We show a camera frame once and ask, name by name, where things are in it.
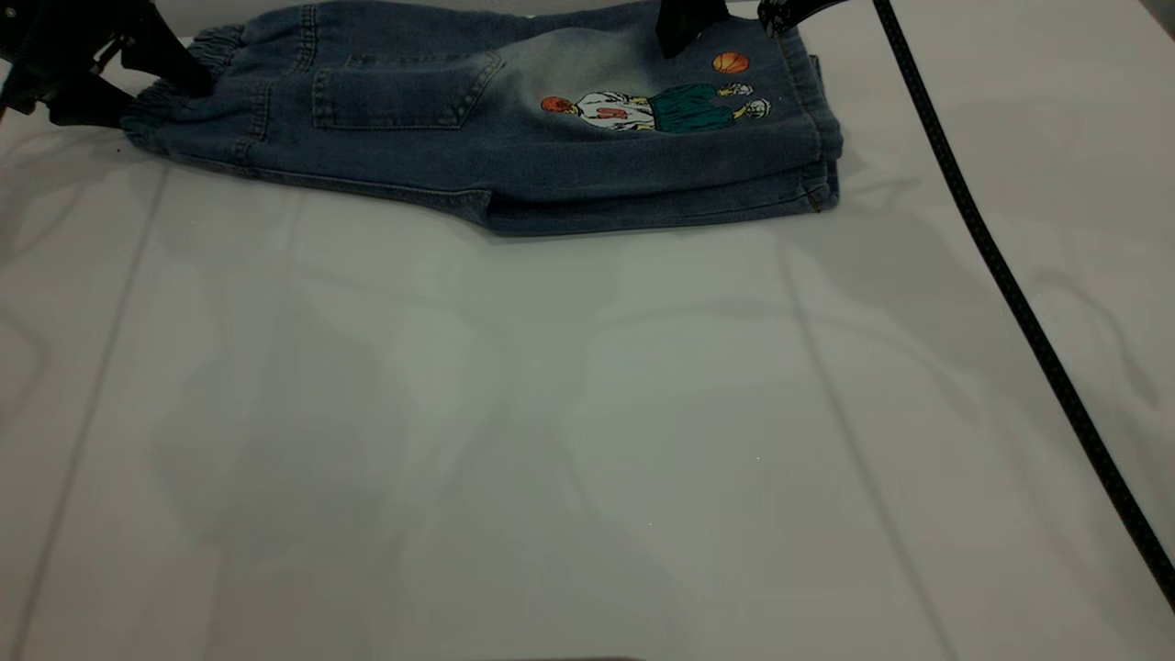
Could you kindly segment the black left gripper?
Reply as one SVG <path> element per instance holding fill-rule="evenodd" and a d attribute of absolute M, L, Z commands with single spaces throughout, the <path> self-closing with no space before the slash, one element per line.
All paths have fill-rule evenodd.
<path fill-rule="evenodd" d="M 207 68 L 164 22 L 154 1 L 4 1 L 1 50 L 11 65 L 4 112 L 51 124 L 120 129 L 134 97 L 102 77 L 121 49 L 127 70 L 150 73 L 197 97 L 213 92 Z"/>

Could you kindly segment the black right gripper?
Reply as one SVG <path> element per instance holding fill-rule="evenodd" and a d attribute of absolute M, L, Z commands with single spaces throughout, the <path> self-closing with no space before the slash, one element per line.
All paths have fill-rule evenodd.
<path fill-rule="evenodd" d="M 783 38 L 807 18 L 844 4 L 845 0 L 763 0 L 756 16 L 768 38 Z M 686 50 L 706 29 L 730 20 L 726 1 L 662 0 L 654 21 L 654 38 L 665 59 Z"/>

